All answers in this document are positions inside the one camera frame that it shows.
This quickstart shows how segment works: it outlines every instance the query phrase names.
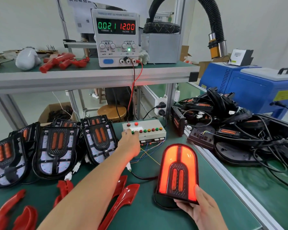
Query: white wall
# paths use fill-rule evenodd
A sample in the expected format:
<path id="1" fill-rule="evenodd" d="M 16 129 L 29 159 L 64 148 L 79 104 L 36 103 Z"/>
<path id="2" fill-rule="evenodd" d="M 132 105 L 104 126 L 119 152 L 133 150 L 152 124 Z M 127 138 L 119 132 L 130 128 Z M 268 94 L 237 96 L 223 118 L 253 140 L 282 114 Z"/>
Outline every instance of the white wall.
<path id="1" fill-rule="evenodd" d="M 215 0 L 218 4 L 228 52 L 253 49 L 253 64 L 288 67 L 288 0 Z M 207 48 L 210 25 L 195 3 L 188 44 L 194 61 L 211 60 Z"/>
<path id="2" fill-rule="evenodd" d="M 153 0 L 147 0 L 150 7 Z M 61 0 L 65 22 L 70 39 L 79 40 L 73 11 L 66 0 Z M 175 0 L 166 0 L 158 11 L 174 11 Z M 146 19 L 141 18 L 144 26 Z M 55 0 L 0 0 L 0 52 L 33 46 L 46 49 L 53 45 L 59 52 L 67 51 L 62 39 L 64 33 Z M 82 49 L 73 49 L 78 57 L 83 56 Z"/>

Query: led tail light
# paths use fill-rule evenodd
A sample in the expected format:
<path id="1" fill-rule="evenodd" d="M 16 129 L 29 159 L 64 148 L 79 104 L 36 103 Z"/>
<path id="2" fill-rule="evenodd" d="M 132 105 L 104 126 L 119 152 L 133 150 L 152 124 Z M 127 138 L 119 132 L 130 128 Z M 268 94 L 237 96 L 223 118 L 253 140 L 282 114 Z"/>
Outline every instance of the led tail light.
<path id="1" fill-rule="evenodd" d="M 184 144 L 168 146 L 162 155 L 158 193 L 197 204 L 196 184 L 198 162 L 194 150 Z"/>

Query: digital current display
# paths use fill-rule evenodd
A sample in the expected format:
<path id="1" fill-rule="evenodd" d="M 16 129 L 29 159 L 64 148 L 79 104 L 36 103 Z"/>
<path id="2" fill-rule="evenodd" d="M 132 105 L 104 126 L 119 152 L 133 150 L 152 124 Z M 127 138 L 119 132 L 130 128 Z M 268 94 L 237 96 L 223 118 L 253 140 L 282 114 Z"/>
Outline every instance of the digital current display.
<path id="1" fill-rule="evenodd" d="M 96 18 L 99 34 L 135 34 L 135 20 Z"/>

